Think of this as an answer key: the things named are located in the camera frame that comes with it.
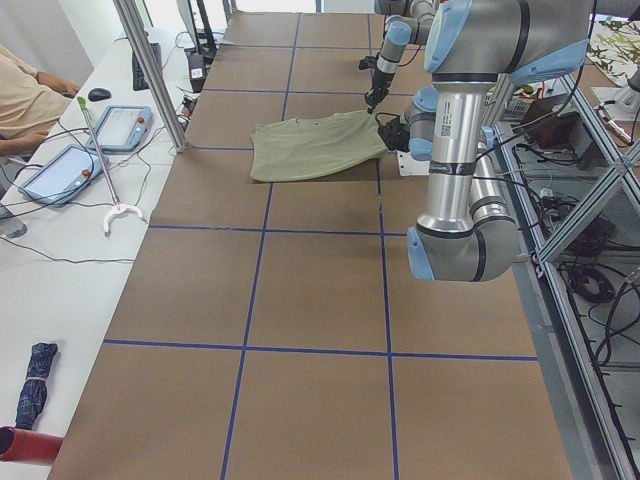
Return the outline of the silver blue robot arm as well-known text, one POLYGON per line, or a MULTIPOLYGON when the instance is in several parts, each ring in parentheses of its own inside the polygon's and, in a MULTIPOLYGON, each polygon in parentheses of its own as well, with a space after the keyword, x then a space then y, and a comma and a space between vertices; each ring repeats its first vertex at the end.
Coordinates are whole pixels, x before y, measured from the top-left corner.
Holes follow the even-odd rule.
POLYGON ((493 179, 484 101, 500 75, 512 83, 578 69, 592 1, 378 1, 387 18, 367 101, 386 95, 405 48, 424 47, 429 87, 404 119, 409 151, 429 165, 426 205, 407 232, 412 274, 422 280, 488 281, 514 260, 518 232, 493 179))
POLYGON ((386 17, 384 38, 380 51, 361 59, 358 66, 372 71, 371 87, 365 94, 369 113, 388 95, 406 47, 427 43, 439 4, 429 0, 374 2, 375 12, 386 17))

